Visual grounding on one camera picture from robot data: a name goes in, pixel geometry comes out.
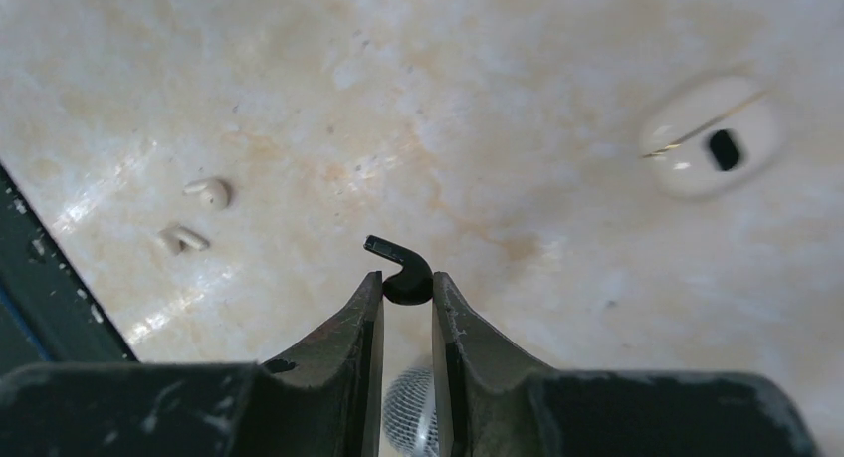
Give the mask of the black earbud one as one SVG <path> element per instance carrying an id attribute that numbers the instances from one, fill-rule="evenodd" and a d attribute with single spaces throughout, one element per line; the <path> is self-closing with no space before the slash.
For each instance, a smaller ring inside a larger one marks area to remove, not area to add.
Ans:
<path id="1" fill-rule="evenodd" d="M 433 271 L 418 253 L 384 238 L 368 235 L 364 249 L 401 267 L 383 281 L 383 296 L 399 306 L 418 306 L 433 297 Z"/>

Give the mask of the cream earbud charging case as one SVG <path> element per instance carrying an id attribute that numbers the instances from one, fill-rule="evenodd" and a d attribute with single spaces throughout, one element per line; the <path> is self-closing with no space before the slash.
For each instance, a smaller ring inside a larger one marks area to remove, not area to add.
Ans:
<path id="1" fill-rule="evenodd" d="M 667 193 L 699 198 L 753 176 L 785 142 L 765 89 L 719 76 L 668 100 L 644 124 L 639 155 Z"/>

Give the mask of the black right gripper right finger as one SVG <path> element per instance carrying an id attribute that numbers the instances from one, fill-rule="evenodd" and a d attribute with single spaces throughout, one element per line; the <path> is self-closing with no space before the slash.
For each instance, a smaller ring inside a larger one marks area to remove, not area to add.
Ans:
<path id="1" fill-rule="evenodd" d="M 792 400 L 751 373 L 563 370 L 433 278 L 433 361 L 444 456 L 814 456 Z"/>

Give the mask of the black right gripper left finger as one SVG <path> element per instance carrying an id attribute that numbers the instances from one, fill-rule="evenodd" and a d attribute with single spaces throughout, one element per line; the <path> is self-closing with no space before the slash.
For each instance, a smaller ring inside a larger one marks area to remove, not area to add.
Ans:
<path id="1" fill-rule="evenodd" d="M 374 456 L 382 277 L 263 362 L 42 363 L 1 379 L 5 456 Z"/>

